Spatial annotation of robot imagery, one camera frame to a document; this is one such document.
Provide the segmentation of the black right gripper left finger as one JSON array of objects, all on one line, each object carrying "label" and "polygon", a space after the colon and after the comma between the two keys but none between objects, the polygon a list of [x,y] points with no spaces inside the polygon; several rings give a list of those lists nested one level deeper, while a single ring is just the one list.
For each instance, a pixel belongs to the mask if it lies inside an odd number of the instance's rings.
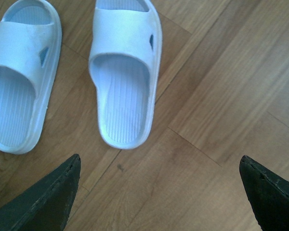
[{"label": "black right gripper left finger", "polygon": [[62,231],[78,191],[81,158],[72,155],[0,208],[0,231]]}]

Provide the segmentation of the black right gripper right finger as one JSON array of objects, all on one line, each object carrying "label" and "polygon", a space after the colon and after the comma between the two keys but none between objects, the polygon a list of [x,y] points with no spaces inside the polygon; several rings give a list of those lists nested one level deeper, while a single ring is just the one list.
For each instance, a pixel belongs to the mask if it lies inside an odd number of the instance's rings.
[{"label": "black right gripper right finger", "polygon": [[239,173],[263,231],[289,231],[289,181],[245,155]]}]

